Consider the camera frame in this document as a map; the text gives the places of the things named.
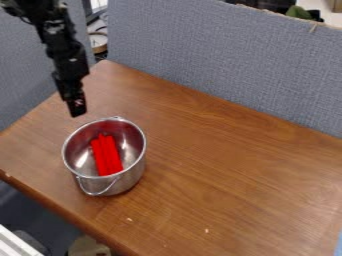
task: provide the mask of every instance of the metal pot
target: metal pot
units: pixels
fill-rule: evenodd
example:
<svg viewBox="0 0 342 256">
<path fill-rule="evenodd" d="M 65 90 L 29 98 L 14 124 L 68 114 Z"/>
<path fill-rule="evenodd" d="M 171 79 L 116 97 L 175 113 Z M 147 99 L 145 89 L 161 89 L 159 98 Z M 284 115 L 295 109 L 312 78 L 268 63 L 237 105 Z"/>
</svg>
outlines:
<svg viewBox="0 0 342 256">
<path fill-rule="evenodd" d="M 89 142 L 99 133 L 111 135 L 123 163 L 123 171 L 99 176 Z M 99 119 L 84 124 L 66 138 L 62 161 L 87 195 L 116 195 L 133 187 L 144 171 L 145 136 L 140 128 L 121 117 Z"/>
</svg>

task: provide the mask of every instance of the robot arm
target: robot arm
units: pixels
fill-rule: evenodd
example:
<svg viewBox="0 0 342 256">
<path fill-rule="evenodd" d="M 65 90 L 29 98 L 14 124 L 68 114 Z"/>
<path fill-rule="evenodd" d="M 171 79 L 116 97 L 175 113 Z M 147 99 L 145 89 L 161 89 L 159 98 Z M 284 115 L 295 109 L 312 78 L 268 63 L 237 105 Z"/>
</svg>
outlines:
<svg viewBox="0 0 342 256">
<path fill-rule="evenodd" d="M 74 39 L 74 28 L 66 5 L 58 0 L 0 0 L 0 6 L 37 30 L 46 55 L 56 71 L 52 77 L 69 113 L 76 117 L 87 112 L 81 78 L 89 73 L 84 47 Z"/>
</svg>

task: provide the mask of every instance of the red object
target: red object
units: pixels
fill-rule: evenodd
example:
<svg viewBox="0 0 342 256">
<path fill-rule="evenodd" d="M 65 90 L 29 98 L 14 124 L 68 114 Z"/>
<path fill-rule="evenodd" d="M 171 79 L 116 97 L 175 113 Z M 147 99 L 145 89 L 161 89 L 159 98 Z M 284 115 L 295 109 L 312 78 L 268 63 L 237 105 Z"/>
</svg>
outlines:
<svg viewBox="0 0 342 256">
<path fill-rule="evenodd" d="M 105 141 L 107 141 L 107 148 L 109 151 L 109 155 L 111 155 L 111 165 L 112 165 L 112 172 L 120 172 L 123 170 L 123 164 L 121 164 L 121 159 L 120 159 L 120 155 L 117 152 L 117 148 L 116 148 L 116 143 L 113 140 L 112 136 L 105 136 Z"/>
<path fill-rule="evenodd" d="M 91 147 L 99 176 L 120 172 L 123 170 L 123 164 L 113 137 L 99 134 L 97 139 L 91 141 Z"/>
<path fill-rule="evenodd" d="M 96 163 L 96 167 L 97 167 L 97 174 L 99 174 L 99 176 L 105 176 L 107 170 L 105 170 L 105 164 L 104 164 L 104 157 L 103 157 L 103 152 L 101 152 L 100 141 L 97 139 L 93 139 L 91 141 L 91 147 L 92 147 L 95 163 Z"/>
<path fill-rule="evenodd" d="M 99 134 L 99 141 L 101 145 L 101 152 L 103 152 L 103 158 L 104 158 L 105 175 L 111 175 L 112 174 L 111 153 L 107 146 L 105 137 L 101 133 Z"/>
</svg>

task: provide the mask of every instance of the wooden tabletop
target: wooden tabletop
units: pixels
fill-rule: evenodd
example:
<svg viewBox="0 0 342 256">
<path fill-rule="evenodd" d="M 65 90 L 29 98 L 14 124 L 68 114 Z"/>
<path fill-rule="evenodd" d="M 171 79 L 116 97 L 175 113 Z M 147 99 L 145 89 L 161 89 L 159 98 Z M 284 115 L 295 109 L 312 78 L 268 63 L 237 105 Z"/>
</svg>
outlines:
<svg viewBox="0 0 342 256">
<path fill-rule="evenodd" d="M 332 255 L 342 230 L 342 140 L 100 62 L 84 80 L 88 114 L 54 94 L 0 135 L 0 178 L 124 255 Z M 60 149 L 85 122 L 143 129 L 136 187 L 89 197 Z"/>
</svg>

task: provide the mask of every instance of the gray cubicle wall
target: gray cubicle wall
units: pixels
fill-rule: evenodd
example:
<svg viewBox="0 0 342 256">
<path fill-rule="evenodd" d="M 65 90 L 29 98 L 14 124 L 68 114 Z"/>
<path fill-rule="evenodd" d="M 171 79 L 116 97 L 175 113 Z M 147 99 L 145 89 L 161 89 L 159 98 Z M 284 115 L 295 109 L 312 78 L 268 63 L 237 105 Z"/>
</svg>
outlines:
<svg viewBox="0 0 342 256">
<path fill-rule="evenodd" d="M 342 137 L 342 31 L 215 0 L 109 1 L 109 59 Z"/>
<path fill-rule="evenodd" d="M 77 39 L 93 57 L 87 38 L 81 1 L 66 1 L 76 24 Z M 56 90 L 50 79 L 52 60 L 33 26 L 9 16 L 0 8 L 0 131 L 12 124 Z"/>
</svg>

